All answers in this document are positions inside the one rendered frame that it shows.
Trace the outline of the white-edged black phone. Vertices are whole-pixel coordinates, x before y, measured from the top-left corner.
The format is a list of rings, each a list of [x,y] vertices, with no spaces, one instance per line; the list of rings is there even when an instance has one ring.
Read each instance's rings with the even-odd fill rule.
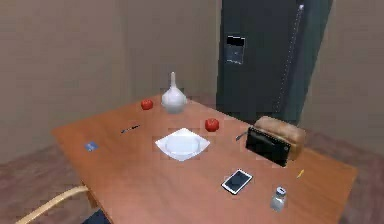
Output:
[[[252,179],[252,175],[242,169],[238,169],[221,186],[232,195],[237,195]]]

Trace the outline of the black pen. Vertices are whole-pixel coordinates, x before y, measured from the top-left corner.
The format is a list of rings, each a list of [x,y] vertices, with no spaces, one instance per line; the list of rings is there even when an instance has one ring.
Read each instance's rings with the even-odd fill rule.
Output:
[[[140,127],[140,125],[134,125],[134,126],[132,126],[132,127],[129,127],[129,128],[126,128],[126,129],[121,130],[120,133],[123,134],[123,133],[125,133],[125,132],[128,132],[128,131],[130,131],[130,130],[136,129],[136,128],[138,128],[138,127]]]

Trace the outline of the light wooden chair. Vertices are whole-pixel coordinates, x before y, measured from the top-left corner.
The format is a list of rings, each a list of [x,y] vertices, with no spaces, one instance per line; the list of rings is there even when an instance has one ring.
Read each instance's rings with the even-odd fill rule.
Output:
[[[85,193],[87,195],[88,202],[92,208],[99,208],[100,207],[99,202],[96,200],[94,195],[91,193],[90,189],[86,185],[81,185],[81,186],[73,187],[73,188],[55,196],[54,198],[52,198],[51,200],[49,200],[45,204],[41,205],[37,209],[30,212],[28,215],[26,215],[23,218],[16,221],[15,224],[30,224],[32,221],[34,221],[39,216],[46,213],[47,211],[49,211],[53,207],[59,205],[60,203],[62,203],[65,200],[67,200],[67,199],[69,199],[75,195],[81,194],[81,193]]]

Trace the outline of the white bulb vase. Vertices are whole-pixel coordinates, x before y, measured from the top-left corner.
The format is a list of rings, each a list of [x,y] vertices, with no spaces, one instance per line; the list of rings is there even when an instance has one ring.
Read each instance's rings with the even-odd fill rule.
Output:
[[[176,73],[170,73],[170,87],[162,95],[161,105],[168,113],[177,114],[183,111],[187,103],[186,95],[176,85]]]

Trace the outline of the black toaster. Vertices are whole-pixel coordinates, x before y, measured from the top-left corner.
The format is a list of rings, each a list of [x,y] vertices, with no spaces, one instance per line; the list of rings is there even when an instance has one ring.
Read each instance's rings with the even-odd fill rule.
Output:
[[[291,149],[291,144],[287,141],[278,139],[274,135],[253,126],[238,135],[235,140],[238,141],[242,136],[246,136],[245,147],[248,150],[281,167],[287,165]]]

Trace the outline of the dark grey fridge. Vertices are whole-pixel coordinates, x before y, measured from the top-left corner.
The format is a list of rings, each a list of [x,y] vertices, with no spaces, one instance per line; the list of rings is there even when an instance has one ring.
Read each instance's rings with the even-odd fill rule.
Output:
[[[334,0],[222,0],[216,108],[298,124]]]

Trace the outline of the brown wooden table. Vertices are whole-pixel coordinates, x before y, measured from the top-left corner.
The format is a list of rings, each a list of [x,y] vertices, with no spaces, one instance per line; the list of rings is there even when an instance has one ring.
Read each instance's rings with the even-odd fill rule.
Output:
[[[356,168],[309,148],[279,167],[247,150],[243,136],[235,140],[246,123],[197,102],[169,114],[160,100],[151,110],[133,103],[52,132],[112,224],[338,224]],[[209,118],[219,121],[217,131],[205,129]],[[182,128],[210,145],[179,162],[155,142]],[[89,142],[98,148],[87,151]],[[253,179],[232,195],[221,184],[238,169]],[[270,202],[279,186],[287,195],[277,212]]]

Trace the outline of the clear salt shaker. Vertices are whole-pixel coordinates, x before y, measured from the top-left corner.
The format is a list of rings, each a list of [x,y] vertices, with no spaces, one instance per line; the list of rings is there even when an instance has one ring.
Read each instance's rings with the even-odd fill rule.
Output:
[[[286,195],[287,192],[283,187],[277,187],[275,194],[272,196],[270,207],[274,211],[280,212],[284,208]]]

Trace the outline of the white square plate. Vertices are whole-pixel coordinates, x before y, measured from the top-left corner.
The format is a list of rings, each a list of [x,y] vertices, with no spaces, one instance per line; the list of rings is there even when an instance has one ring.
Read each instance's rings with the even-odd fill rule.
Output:
[[[210,141],[182,128],[157,140],[155,144],[167,156],[183,162],[203,152]]]

